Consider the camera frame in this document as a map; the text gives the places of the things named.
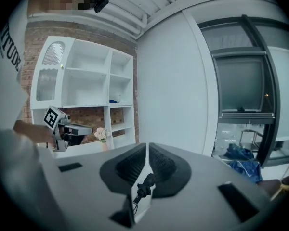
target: white bookshelf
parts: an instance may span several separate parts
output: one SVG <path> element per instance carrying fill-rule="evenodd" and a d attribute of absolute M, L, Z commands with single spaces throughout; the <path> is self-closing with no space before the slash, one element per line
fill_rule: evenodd
<path fill-rule="evenodd" d="M 111 136 L 108 147 L 135 143 L 132 78 L 133 57 L 128 54 L 75 38 L 48 37 L 32 79 L 32 122 L 43 124 L 49 106 L 104 107 L 105 127 L 111 133 L 124 131 Z M 122 124 L 111 125 L 111 108 L 123 109 Z"/>

